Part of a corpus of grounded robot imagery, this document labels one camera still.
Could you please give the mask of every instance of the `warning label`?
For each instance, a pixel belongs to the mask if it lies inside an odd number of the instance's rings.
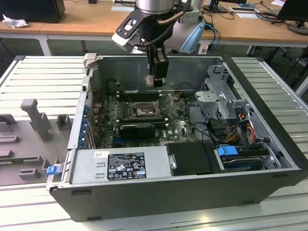
[[[144,153],[108,155],[108,180],[146,178]]]

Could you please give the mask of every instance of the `computer monitor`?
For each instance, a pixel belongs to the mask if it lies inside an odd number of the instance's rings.
[[[288,29],[297,34],[308,35],[308,28],[304,27],[304,23],[308,22],[308,0],[287,0],[277,19],[296,21],[296,24],[288,25]]]
[[[247,0],[211,0],[209,5],[207,6],[207,10],[214,13],[228,13],[228,11],[225,8],[218,6],[218,3],[220,1],[237,3],[237,4],[246,4],[247,2]]]

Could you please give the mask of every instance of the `blue clip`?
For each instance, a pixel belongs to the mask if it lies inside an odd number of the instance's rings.
[[[46,171],[47,176],[49,175],[59,175],[60,174],[60,166],[49,166]]]
[[[89,112],[90,112],[90,107],[89,107],[88,105],[85,105],[83,113],[84,113],[85,115],[88,115]]]
[[[80,132],[79,137],[81,137],[81,138],[85,138],[85,137],[86,137],[86,133],[84,133],[83,131],[82,131],[82,132]]]
[[[238,155],[235,146],[220,146],[217,148],[219,156]]]
[[[85,146],[85,142],[83,141],[83,140],[78,140],[78,146],[79,147],[83,147],[83,146]]]
[[[81,124],[88,124],[88,119],[86,119],[86,118],[82,118],[82,121],[81,121]]]

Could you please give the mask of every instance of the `black computer case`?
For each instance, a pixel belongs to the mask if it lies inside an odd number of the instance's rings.
[[[58,23],[63,16],[63,0],[1,0],[2,14],[13,19],[25,19],[32,22]]]

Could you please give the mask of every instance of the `blue drive bracket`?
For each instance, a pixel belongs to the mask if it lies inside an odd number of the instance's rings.
[[[47,168],[47,171],[46,171],[46,174],[47,176],[50,176],[50,175],[60,175],[63,171],[63,168],[61,167],[61,164],[58,164],[58,165],[53,165],[53,166],[49,166]]]
[[[219,156],[238,155],[235,146],[220,146],[217,151]]]

